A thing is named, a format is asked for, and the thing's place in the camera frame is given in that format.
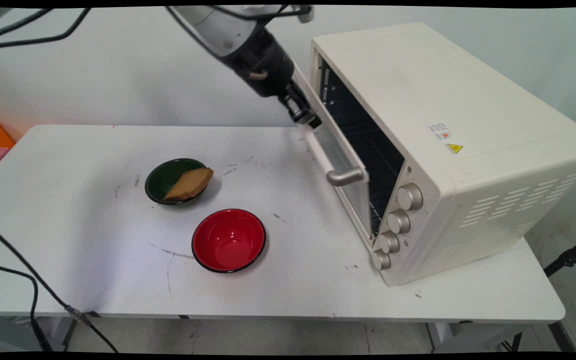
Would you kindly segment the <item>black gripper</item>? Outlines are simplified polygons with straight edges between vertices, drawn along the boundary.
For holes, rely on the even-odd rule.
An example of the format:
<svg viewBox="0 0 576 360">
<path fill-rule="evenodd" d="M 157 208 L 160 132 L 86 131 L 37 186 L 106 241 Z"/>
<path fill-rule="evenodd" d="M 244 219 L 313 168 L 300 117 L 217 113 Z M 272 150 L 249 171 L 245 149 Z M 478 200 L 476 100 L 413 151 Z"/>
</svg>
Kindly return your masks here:
<svg viewBox="0 0 576 360">
<path fill-rule="evenodd" d="M 259 96 L 277 97 L 294 123 L 313 130 L 322 124 L 302 89 L 290 82 L 295 69 L 293 60 L 266 28 L 254 28 L 243 44 L 222 57 L 222 61 Z"/>
</svg>

